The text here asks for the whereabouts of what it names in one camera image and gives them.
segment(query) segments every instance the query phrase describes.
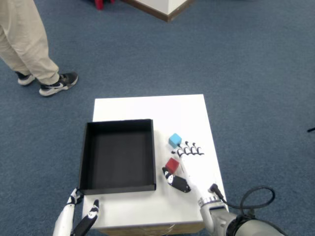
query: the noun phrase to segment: black sneaker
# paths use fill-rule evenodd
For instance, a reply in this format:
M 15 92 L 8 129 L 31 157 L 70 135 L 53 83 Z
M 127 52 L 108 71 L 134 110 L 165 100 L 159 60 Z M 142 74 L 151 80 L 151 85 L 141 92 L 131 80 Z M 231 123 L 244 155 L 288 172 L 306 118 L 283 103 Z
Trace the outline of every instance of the black sneaker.
M 18 83 L 20 85 L 27 86 L 35 80 L 35 77 L 33 75 L 23 75 L 17 71 L 15 73 L 18 75 Z
M 68 90 L 78 81 L 78 75 L 75 72 L 61 74 L 59 80 L 53 85 L 40 85 L 39 93 L 42 96 L 50 96 L 62 90 Z

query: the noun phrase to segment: black box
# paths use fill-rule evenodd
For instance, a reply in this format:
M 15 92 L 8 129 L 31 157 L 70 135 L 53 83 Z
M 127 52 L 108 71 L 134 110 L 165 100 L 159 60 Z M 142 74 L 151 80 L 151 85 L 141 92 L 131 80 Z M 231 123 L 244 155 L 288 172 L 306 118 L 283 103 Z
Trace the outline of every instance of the black box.
M 155 190 L 153 121 L 87 123 L 79 189 L 86 195 Z

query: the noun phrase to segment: leg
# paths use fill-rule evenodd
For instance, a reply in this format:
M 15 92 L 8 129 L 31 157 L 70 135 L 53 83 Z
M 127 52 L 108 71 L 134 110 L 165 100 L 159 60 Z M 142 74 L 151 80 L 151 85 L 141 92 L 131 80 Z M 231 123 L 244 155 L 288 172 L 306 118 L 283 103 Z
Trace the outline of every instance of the leg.
M 42 84 L 56 83 L 59 68 L 48 56 L 45 28 L 34 1 L 1 0 L 0 25 L 7 42 L 31 74 Z
M 13 71 L 18 71 L 23 75 L 29 75 L 30 71 L 19 58 L 17 53 L 9 44 L 3 28 L 0 26 L 0 57 Z

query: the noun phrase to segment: robot finger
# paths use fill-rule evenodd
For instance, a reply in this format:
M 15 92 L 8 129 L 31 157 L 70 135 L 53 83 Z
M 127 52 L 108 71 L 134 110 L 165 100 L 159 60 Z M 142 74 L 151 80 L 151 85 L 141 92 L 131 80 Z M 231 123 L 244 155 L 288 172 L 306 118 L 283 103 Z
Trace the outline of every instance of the robot finger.
M 78 191 L 78 189 L 75 188 L 71 192 L 70 197 L 68 198 L 67 204 L 76 204 L 77 203 L 77 191 Z
M 89 231 L 89 229 L 92 227 L 94 222 L 97 219 L 98 215 L 98 209 L 99 209 L 99 202 L 98 200 L 94 201 L 93 207 L 80 222 L 79 224 L 74 228 L 72 236 L 84 236 Z

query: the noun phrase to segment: black cable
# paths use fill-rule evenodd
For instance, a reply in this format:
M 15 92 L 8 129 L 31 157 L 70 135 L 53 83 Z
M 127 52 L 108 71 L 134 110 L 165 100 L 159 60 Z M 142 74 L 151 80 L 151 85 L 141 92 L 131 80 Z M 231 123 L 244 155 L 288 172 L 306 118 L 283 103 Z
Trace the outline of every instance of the black cable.
M 244 205 L 244 202 L 245 202 L 246 198 L 247 198 L 250 194 L 252 194 L 253 192 L 258 191 L 258 190 L 260 190 L 260 189 L 267 189 L 267 190 L 269 190 L 270 192 L 272 192 L 272 197 L 271 197 L 271 199 L 270 199 L 269 201 L 267 201 L 266 203 L 264 203 L 264 204 L 252 205 L 252 206 L 245 206 L 245 205 Z M 247 191 L 247 192 L 244 194 L 244 196 L 242 197 L 242 200 L 241 200 L 240 205 L 239 205 L 239 206 L 236 206 L 236 205 L 232 205 L 232 204 L 228 203 L 228 202 L 224 199 L 222 193 L 220 192 L 220 190 L 219 190 L 219 188 L 218 188 L 218 186 L 217 186 L 216 184 L 213 184 L 213 185 L 210 187 L 210 190 L 211 190 L 212 192 L 216 193 L 216 194 L 218 195 L 218 197 L 222 200 L 222 202 L 224 202 L 225 204 L 227 204 L 229 207 L 234 208 L 234 209 L 239 209 L 239 210 L 241 211 L 242 215 L 245 215 L 244 209 L 258 209 L 258 208 L 266 207 L 266 206 L 268 206 L 270 203 L 272 203 L 272 202 L 274 201 L 275 197 L 276 197 L 276 193 L 275 193 L 275 191 L 273 190 L 273 188 L 268 187 L 268 186 L 264 186 L 264 185 L 263 185 L 263 186 L 258 186 L 258 187 L 252 188 L 252 189 L 250 189 L 249 191 Z
M 256 192 L 256 191 L 261 190 L 261 189 L 267 189 L 267 190 L 269 190 L 272 193 L 272 197 L 269 199 L 269 201 L 267 201 L 267 202 L 265 202 L 263 204 L 259 204 L 259 205 L 245 206 L 244 202 L 247 199 L 247 197 L 250 194 L 252 194 L 253 192 Z M 212 192 L 216 193 L 217 196 L 222 200 L 222 202 L 227 204 L 229 207 L 234 208 L 234 209 L 239 209 L 241 211 L 242 216 L 246 216 L 246 217 L 249 217 L 251 219 L 255 219 L 255 216 L 254 215 L 247 215 L 247 214 L 245 214 L 244 213 L 244 209 L 254 210 L 254 209 L 266 207 L 266 206 L 270 205 L 270 203 L 272 203 L 274 201 L 275 197 L 276 197 L 276 192 L 275 192 L 275 190 L 273 188 L 268 187 L 268 186 L 264 186 L 264 185 L 263 186 L 257 186 L 257 187 L 254 187 L 254 188 L 251 188 L 250 190 L 248 190 L 244 194 L 244 196 L 242 197 L 240 205 L 236 206 L 236 205 L 232 205 L 232 204 L 228 203 L 224 199 L 224 196 L 222 195 L 222 193 L 220 192 L 220 190 L 219 190 L 219 188 L 218 188 L 218 186 L 216 184 L 212 184 L 212 186 L 210 187 L 210 190 Z M 284 236 L 287 236 L 287 234 L 282 229 L 280 229 L 278 226 L 274 225 L 273 223 L 271 223 L 269 221 L 266 221 L 266 220 L 259 220 L 259 221 L 262 221 L 262 222 L 264 222 L 266 224 L 271 225 L 276 230 L 278 230 L 281 234 L 283 234 Z

